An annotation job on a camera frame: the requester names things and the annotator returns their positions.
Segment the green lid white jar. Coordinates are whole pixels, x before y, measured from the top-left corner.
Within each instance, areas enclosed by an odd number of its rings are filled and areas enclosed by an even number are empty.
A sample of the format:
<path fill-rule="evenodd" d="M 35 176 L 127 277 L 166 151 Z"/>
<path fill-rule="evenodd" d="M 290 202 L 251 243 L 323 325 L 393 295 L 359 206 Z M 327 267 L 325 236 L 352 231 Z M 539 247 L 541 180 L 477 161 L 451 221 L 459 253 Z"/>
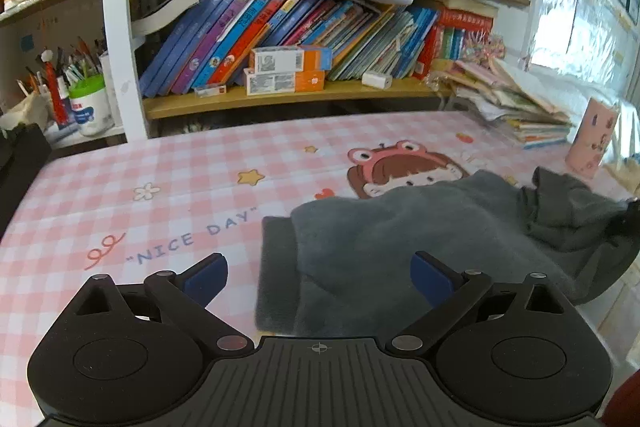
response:
<path fill-rule="evenodd" d="M 114 126 L 104 76 L 79 80 L 68 90 L 70 107 L 83 136 L 95 136 Z"/>

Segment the lower orange white box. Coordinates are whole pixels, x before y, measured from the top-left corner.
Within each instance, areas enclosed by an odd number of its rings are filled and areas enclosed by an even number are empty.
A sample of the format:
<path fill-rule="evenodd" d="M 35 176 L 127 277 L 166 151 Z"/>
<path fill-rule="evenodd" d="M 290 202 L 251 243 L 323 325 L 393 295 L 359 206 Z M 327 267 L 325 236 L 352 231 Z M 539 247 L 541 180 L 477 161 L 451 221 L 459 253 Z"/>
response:
<path fill-rule="evenodd" d="M 254 69 L 246 68 L 243 74 L 246 94 L 249 96 L 318 92 L 324 89 L 326 80 L 326 73 L 322 70 L 256 74 Z"/>

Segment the pile of papers and booklets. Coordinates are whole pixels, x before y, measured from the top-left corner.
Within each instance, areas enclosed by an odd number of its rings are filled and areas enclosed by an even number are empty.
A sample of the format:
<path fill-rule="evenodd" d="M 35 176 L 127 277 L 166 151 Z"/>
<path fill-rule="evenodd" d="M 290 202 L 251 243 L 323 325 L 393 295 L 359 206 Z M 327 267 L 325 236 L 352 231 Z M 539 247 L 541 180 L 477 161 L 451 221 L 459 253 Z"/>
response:
<path fill-rule="evenodd" d="M 549 100 L 540 80 L 498 58 L 486 65 L 436 60 L 427 80 L 448 87 L 452 103 L 521 147 L 560 144 L 572 132 L 570 116 Z"/>

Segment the white charger block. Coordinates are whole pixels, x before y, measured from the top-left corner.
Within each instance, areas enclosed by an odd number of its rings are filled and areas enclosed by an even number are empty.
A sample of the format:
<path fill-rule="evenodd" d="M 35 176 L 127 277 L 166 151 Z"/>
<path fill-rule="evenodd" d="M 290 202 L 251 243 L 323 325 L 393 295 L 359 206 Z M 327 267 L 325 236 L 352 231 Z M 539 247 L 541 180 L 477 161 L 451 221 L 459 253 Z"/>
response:
<path fill-rule="evenodd" d="M 361 83 L 363 86 L 378 89 L 378 90 L 387 90 L 392 87 L 393 77 L 388 74 L 384 74 L 384 72 L 372 72 L 372 70 L 368 70 L 362 75 Z"/>

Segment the black bag at table edge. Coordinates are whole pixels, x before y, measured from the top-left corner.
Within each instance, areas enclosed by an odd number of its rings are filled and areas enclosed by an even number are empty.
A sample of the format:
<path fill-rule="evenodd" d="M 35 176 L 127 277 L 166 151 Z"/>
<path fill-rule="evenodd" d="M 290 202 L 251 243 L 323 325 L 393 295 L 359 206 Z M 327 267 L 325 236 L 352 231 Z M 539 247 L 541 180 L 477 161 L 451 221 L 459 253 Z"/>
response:
<path fill-rule="evenodd" d="M 4 235 L 32 182 L 47 164 L 51 147 L 38 124 L 1 130 L 0 234 Z"/>

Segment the pink patterned cup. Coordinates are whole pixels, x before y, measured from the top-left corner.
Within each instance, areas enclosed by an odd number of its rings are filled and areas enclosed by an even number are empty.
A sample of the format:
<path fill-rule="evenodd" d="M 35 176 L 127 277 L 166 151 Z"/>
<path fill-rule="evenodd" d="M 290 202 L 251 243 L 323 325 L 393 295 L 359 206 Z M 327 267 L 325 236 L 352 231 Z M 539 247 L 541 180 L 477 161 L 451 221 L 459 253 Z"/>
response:
<path fill-rule="evenodd" d="M 590 98 L 574 142 L 565 158 L 568 168 L 583 178 L 594 177 L 612 140 L 618 116 L 620 112 L 615 106 L 608 106 Z"/>

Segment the upper orange white box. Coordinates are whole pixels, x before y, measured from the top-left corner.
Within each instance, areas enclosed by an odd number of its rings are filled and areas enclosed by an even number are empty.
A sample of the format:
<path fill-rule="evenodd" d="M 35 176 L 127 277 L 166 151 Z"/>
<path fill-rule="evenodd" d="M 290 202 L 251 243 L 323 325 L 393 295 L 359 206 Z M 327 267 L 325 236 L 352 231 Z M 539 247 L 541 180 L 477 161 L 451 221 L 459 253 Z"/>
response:
<path fill-rule="evenodd" d="M 323 46 L 264 46 L 250 51 L 248 67 L 256 74 L 326 72 L 332 62 L 332 50 Z"/>

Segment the pink checkered cartoon table mat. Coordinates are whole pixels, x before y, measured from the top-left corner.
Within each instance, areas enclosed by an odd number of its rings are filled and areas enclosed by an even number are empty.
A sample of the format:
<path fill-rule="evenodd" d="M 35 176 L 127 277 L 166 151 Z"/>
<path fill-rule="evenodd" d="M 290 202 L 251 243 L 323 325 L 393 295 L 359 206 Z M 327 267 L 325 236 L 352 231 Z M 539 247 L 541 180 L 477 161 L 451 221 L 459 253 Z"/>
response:
<path fill-rule="evenodd" d="M 212 311 L 258 337 L 262 219 L 348 197 L 348 153 L 409 140 L 469 171 L 514 185 L 539 166 L 565 170 L 567 149 L 523 150 L 461 112 L 390 113 L 253 124 L 79 154 L 44 167 L 1 241 L 1 421 L 42 418 L 27 363 L 82 284 L 106 273 L 140 283 L 214 251 L 229 282 Z"/>

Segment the small red white box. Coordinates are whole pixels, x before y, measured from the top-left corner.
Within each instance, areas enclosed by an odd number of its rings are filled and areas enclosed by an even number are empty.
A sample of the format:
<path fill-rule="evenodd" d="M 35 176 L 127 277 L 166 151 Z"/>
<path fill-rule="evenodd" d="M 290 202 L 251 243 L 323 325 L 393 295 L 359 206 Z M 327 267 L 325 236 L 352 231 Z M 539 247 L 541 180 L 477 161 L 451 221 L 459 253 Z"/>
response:
<path fill-rule="evenodd" d="M 211 96 L 224 95 L 227 93 L 227 86 L 223 84 L 206 84 L 206 86 L 197 87 L 194 93 L 199 98 L 210 98 Z"/>

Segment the red white pen figure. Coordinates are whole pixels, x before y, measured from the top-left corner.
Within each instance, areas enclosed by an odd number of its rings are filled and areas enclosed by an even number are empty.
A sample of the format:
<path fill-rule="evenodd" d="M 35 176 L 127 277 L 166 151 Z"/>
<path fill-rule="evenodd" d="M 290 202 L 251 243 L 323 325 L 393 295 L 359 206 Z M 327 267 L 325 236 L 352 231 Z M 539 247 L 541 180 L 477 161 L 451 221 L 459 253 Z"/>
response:
<path fill-rule="evenodd" d="M 53 52 L 50 49 L 45 49 L 40 57 L 46 71 L 47 83 L 51 93 L 54 119 L 60 127 L 66 126 L 68 118 L 60 91 L 58 91 L 58 77 L 56 77 L 53 65 Z"/>

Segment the row of colourful books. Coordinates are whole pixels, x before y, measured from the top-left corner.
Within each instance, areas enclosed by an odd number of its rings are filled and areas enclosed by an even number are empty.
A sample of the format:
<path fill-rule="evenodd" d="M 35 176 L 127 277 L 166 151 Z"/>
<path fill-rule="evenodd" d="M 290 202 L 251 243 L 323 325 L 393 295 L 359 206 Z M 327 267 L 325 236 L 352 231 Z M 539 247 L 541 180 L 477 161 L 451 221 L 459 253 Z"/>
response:
<path fill-rule="evenodd" d="M 326 81 L 360 80 L 368 70 L 422 79 L 437 57 L 457 60 L 485 44 L 497 11 L 472 0 L 409 6 L 366 0 L 200 0 L 168 32 L 139 84 L 145 98 L 183 95 L 206 84 L 245 87 L 250 51 L 323 46 L 333 52 Z"/>

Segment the grey fleece garment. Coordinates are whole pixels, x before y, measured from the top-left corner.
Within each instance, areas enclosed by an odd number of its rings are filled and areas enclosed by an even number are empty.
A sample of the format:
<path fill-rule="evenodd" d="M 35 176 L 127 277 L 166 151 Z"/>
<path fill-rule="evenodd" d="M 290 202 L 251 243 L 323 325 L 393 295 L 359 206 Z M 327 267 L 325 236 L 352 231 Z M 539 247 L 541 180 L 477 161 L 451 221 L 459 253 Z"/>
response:
<path fill-rule="evenodd" d="M 580 305 L 637 258 L 639 207 L 544 168 L 522 187 L 480 170 L 371 199 L 307 202 L 262 221 L 256 326 L 298 337 L 390 338 L 430 309 L 410 280 L 419 251 L 498 283 L 542 272 Z"/>

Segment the orange white box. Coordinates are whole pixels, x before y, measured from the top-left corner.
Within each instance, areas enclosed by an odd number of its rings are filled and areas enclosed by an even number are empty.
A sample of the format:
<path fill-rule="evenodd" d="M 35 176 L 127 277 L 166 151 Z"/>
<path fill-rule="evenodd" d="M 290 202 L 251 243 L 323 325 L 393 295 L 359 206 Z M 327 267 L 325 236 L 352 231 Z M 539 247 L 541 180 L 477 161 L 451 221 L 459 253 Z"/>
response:
<path fill-rule="evenodd" d="M 264 46 L 250 51 L 248 67 L 256 74 L 326 72 L 332 62 L 332 50 L 323 46 Z"/>
<path fill-rule="evenodd" d="M 326 73 L 322 70 L 256 74 L 254 69 L 246 68 L 243 74 L 246 94 L 249 96 L 318 92 L 324 89 L 326 80 Z"/>

